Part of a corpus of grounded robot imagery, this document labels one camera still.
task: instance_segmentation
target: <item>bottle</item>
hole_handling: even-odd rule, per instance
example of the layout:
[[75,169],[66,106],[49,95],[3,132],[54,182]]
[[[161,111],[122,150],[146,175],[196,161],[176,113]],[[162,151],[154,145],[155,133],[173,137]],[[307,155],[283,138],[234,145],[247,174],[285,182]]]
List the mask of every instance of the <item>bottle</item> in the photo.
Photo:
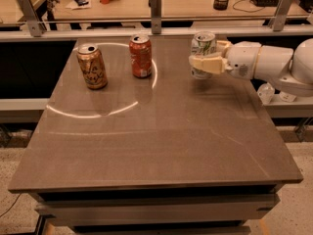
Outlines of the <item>bottle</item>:
[[270,83],[262,84],[257,90],[257,95],[261,99],[263,105],[269,104],[274,97],[274,94],[275,89]]

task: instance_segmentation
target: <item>aluminum can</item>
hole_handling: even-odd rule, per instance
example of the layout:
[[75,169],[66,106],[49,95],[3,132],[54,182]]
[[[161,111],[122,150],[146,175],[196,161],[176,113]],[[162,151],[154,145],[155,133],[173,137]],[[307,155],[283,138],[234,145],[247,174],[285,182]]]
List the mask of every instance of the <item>aluminum can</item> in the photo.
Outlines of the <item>aluminum can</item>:
[[147,77],[152,73],[152,45],[148,35],[136,34],[130,38],[129,51],[133,75]]
[[78,46],[77,59],[88,88],[100,89],[108,84],[105,63],[96,44]]
[[[207,31],[202,31],[194,35],[192,40],[191,55],[205,57],[216,51],[215,34]],[[211,73],[203,70],[198,70],[191,67],[192,76],[197,79],[207,79],[212,77]]]

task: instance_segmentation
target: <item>aluminum rail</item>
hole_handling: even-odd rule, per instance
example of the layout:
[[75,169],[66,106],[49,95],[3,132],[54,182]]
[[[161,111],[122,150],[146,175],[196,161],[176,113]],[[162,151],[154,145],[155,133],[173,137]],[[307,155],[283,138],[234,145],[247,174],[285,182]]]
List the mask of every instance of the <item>aluminum rail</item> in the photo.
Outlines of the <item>aluminum rail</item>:
[[[168,35],[190,35],[207,30],[216,35],[226,37],[240,36],[313,36],[313,26],[286,25],[282,31],[273,31],[268,26],[242,26],[242,27],[177,27],[163,28],[159,36]],[[89,37],[109,37],[109,36],[131,36],[136,33],[152,35],[149,28],[110,28],[110,29],[88,29],[88,30],[67,30],[67,31],[46,31],[40,37],[32,36],[28,31],[0,31],[0,42],[21,42],[21,41],[58,41],[58,40],[77,40]]]

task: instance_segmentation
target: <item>red soda can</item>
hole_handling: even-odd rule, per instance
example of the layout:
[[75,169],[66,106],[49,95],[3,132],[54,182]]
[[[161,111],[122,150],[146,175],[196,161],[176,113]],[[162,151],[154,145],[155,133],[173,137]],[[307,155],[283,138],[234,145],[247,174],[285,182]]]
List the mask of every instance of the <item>red soda can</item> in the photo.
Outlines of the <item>red soda can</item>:
[[77,60],[88,88],[100,89],[107,85],[105,63],[96,44],[85,43],[78,46]]
[[152,73],[152,46],[148,35],[136,34],[130,38],[129,51],[133,74],[147,77]]

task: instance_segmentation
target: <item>table top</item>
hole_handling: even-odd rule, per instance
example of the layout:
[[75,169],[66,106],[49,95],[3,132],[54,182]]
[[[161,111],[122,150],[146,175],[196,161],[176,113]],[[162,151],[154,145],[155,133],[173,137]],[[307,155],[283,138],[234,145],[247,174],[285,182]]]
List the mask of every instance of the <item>table top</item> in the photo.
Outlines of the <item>table top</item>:
[[16,0],[0,0],[0,26],[15,24],[22,18],[22,11]]
[[[67,8],[72,0],[61,0],[55,8],[55,19],[66,20],[148,20],[150,7],[148,0],[118,0],[109,4],[101,4],[99,0],[90,0],[88,9]],[[260,10],[249,0],[230,0],[228,9],[217,11],[213,9],[213,0],[162,0],[162,18],[175,19],[205,19],[225,17],[266,17],[274,16],[276,8],[266,7]],[[307,12],[293,3],[289,16],[307,16]]]
[[108,85],[86,87],[75,48],[10,191],[301,181],[248,80],[191,76],[192,35],[151,36],[153,75],[145,79],[132,75],[128,37],[91,40],[103,53]]

